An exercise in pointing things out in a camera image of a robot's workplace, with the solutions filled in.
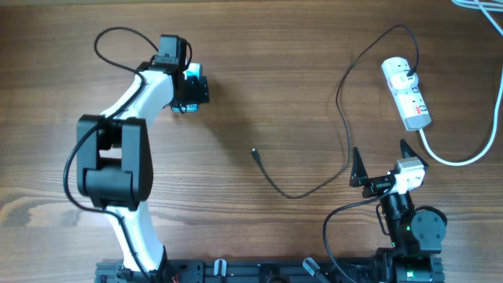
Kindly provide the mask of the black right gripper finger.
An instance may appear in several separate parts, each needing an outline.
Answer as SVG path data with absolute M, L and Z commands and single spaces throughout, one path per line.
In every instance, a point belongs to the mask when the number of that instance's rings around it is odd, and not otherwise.
M 405 139 L 401 139 L 400 140 L 400 149 L 401 149 L 401 153 L 402 153 L 402 158 L 405 159 L 405 158 L 414 158 L 416 157 L 424 166 L 424 169 L 428 169 L 429 168 L 429 165 L 428 163 L 423 159 L 421 158 L 410 146 L 409 144 L 406 142 Z
M 357 147 L 353 148 L 353 164 L 349 185 L 351 187 L 365 186 L 368 183 L 368 174 L 363 164 L 361 155 Z

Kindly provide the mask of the blue Galaxy smartphone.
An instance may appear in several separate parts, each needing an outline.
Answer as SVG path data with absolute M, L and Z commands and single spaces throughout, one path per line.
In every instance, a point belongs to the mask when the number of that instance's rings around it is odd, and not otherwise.
M 193 85 L 197 83 L 201 77 L 202 66 L 200 63 L 190 63 L 188 69 L 184 72 L 185 81 L 188 82 L 191 79 L 195 79 L 194 82 L 191 82 Z M 174 112 L 197 112 L 199 109 L 198 102 L 179 102 L 172 110 Z

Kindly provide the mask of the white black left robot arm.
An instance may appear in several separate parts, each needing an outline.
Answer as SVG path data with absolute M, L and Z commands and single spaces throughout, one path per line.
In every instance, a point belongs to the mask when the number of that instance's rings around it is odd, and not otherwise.
M 90 199 L 90 211 L 107 215 L 123 250 L 123 261 L 97 266 L 99 282 L 177 280 L 147 204 L 153 184 L 148 129 L 163 108 L 197 112 L 210 96 L 207 78 L 184 38 L 161 35 L 155 49 L 133 70 L 134 82 L 113 106 L 81 116 L 69 156 L 77 162 L 79 193 Z

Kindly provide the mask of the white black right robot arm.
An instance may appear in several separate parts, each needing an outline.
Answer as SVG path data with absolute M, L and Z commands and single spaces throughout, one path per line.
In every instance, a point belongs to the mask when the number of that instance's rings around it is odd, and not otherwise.
M 362 187 L 364 198 L 376 198 L 376 213 L 382 232 L 392 246 L 378 248 L 371 258 L 369 272 L 359 274 L 366 282 L 431 282 L 446 280 L 442 259 L 442 241 L 447 217 L 432 206 L 417 207 L 410 192 L 424 184 L 428 163 L 405 140 L 400 141 L 402 158 L 392 170 L 370 178 L 360 152 L 353 149 L 350 186 Z

